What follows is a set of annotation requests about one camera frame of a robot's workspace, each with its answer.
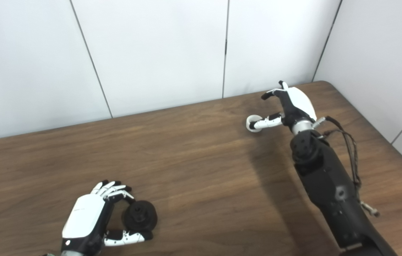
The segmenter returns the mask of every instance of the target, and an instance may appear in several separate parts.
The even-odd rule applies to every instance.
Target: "white robotic hand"
[[[259,115],[251,115],[245,122],[246,128],[257,133],[264,128],[275,127],[279,125],[288,126],[296,135],[300,131],[313,128],[316,120],[316,113],[310,99],[299,89],[289,87],[285,82],[279,81],[281,89],[272,89],[261,96],[266,100],[269,97],[276,96],[282,103],[283,112],[278,112],[262,118]]]
[[[78,198],[64,226],[62,256],[93,256],[103,246],[122,246],[152,239],[157,224],[154,206],[136,202],[131,187],[120,181],[98,183],[91,193]],[[123,214],[127,230],[107,231],[114,204],[124,199],[130,206]]]

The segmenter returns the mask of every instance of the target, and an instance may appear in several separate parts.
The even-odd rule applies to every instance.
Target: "cable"
[[[357,144],[356,144],[354,138],[351,136],[351,134],[347,133],[343,129],[342,125],[340,125],[340,123],[337,120],[335,120],[334,118],[332,118],[330,116],[326,116],[326,121],[329,121],[329,122],[333,123],[334,125],[336,125],[339,130],[327,131],[326,133],[328,133],[328,134],[325,134],[325,136],[328,136],[329,134],[331,134],[335,131],[341,132],[343,135],[344,141],[345,141],[347,149],[348,149],[348,154],[349,154],[349,159],[350,159],[350,164],[351,164],[352,181],[356,188],[357,199],[359,199],[359,189],[362,186],[362,181],[360,180],[359,170],[358,170],[359,160],[357,157]]]
[[[340,123],[337,120],[335,120],[334,118],[332,118],[330,116],[326,116],[325,118],[326,118],[326,121],[329,121],[329,122],[333,123],[334,125],[336,125],[338,127],[338,129],[325,131],[323,133],[323,137],[326,138],[332,133],[339,132],[339,133],[342,133],[344,141],[346,142],[349,159],[350,159],[350,163],[351,163],[352,180],[353,180],[353,184],[355,187],[355,196],[357,198],[357,201],[359,202],[359,204],[362,206],[362,208],[364,210],[368,211],[368,213],[370,215],[379,217],[380,213],[378,212],[378,210],[376,208],[369,206],[364,201],[361,201],[360,196],[359,196],[359,190],[362,187],[362,181],[360,180],[359,171],[357,168],[357,166],[359,164],[359,159],[357,157],[357,143],[355,142],[352,135],[350,133],[347,133],[343,129],[342,125],[340,125]]]

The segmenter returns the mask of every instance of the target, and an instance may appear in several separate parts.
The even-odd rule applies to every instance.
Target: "black object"
[[[157,225],[157,211],[150,202],[137,201],[123,212],[122,222],[130,232],[146,232],[152,235],[151,231]]]
[[[351,178],[327,141],[316,131],[305,130],[292,139],[290,147],[305,191],[324,215],[339,247],[362,245],[341,256],[397,256],[363,212]]]

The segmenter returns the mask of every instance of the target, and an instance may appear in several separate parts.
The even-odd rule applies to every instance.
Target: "wood grain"
[[[402,256],[401,155],[330,84],[300,88],[319,117],[337,118],[357,140],[362,199],[381,211],[371,220]],[[0,256],[58,253],[76,198],[106,178],[154,203],[159,223],[153,240],[104,256],[338,255],[293,170],[288,128],[245,129],[248,115],[281,109],[259,96],[1,138]],[[347,164],[341,136],[330,141]],[[125,208],[116,206],[111,228]]]

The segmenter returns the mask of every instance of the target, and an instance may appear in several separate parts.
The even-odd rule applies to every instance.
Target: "black wire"
[[[350,133],[347,133],[343,129],[342,125],[340,125],[340,123],[337,120],[335,120],[334,118],[332,118],[330,116],[326,116],[326,121],[329,121],[329,122],[333,123],[334,125],[336,125],[338,127],[338,130],[326,131],[324,133],[324,136],[329,136],[331,133],[334,133],[334,132],[340,132],[343,135],[344,141],[345,141],[347,149],[348,149],[349,159],[350,159],[350,163],[351,163],[352,180],[353,180],[353,183],[355,186],[356,197],[357,197],[357,200],[360,200],[359,189],[362,186],[362,181],[360,180],[359,171],[358,171],[359,159],[357,156],[357,143],[355,142],[352,135]]]

